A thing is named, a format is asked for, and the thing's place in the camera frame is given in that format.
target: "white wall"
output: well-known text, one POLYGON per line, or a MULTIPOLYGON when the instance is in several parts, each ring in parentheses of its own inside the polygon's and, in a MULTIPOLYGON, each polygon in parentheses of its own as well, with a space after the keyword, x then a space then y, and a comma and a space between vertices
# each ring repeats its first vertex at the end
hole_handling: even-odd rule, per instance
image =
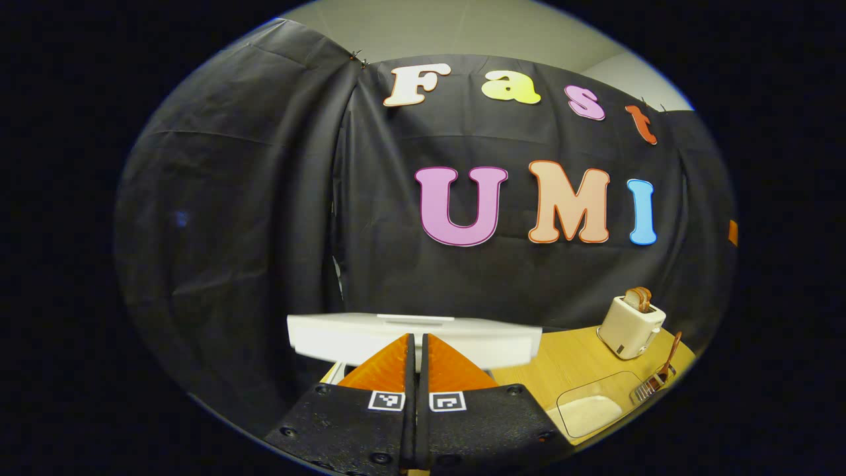
POLYGON ((668 79, 629 52, 612 56, 580 73, 634 97, 643 97, 658 111, 693 110, 687 98, 668 79))

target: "toaster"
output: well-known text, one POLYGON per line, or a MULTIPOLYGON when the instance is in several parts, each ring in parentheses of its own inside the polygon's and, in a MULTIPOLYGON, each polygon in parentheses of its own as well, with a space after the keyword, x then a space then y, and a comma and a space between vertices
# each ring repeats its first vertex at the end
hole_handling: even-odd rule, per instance
POLYGON ((650 304, 650 312, 642 313, 623 302, 623 296, 611 301, 596 335, 622 359, 638 357, 649 348, 667 317, 661 309, 650 304))

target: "cutout letter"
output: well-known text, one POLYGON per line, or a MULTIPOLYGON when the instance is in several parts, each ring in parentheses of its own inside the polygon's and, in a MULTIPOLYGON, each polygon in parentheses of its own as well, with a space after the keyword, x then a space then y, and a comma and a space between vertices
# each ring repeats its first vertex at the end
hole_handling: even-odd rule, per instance
POLYGON ((410 106, 419 104, 426 99, 417 92, 417 86, 423 86, 426 91, 431 91, 437 86, 437 75, 448 75, 452 72, 448 64, 423 64, 422 66, 404 66, 391 70, 395 79, 393 80, 393 91, 391 96, 386 97, 382 104, 388 107, 410 106))
POLYGON ((567 86, 564 88, 564 94, 570 98, 569 105, 574 113, 588 119, 605 119, 605 111, 595 102, 596 94, 593 92, 583 87, 567 86))
POLYGON ((558 162, 536 160, 529 170, 537 177, 537 225, 529 232, 535 243, 552 243, 559 237, 555 215, 564 229, 564 236, 572 240, 582 219, 585 226, 579 238, 585 243, 602 243, 608 239, 605 227, 606 190, 611 178, 604 170, 587 169, 579 191, 573 186, 558 162))
POLYGON ((632 179, 626 183, 634 195, 634 231, 629 239, 635 245, 651 245, 658 236, 652 228, 652 192, 655 187, 645 180, 632 179))
POLYGON ((626 106, 626 110, 632 115, 632 119, 634 119, 634 126, 637 127, 637 131, 640 132, 640 136, 643 137, 643 140, 649 142, 653 146, 656 145, 658 143, 658 138, 653 136, 649 131, 649 127, 647 127, 650 123, 649 118, 643 115, 637 106, 626 106))
POLYGON ((514 99, 523 104, 535 104, 541 100, 541 96, 535 93, 535 83, 523 73, 490 71, 485 77, 489 81, 481 85, 481 91, 491 99, 501 101, 514 99))
POLYGON ((479 186, 476 221, 470 226, 458 226, 449 219, 449 184, 458 176, 459 173, 449 167, 429 167, 415 174, 420 182, 423 230, 444 245, 480 245, 497 228, 499 184, 508 179, 508 172, 497 167, 476 167, 470 171, 470 178, 479 186))

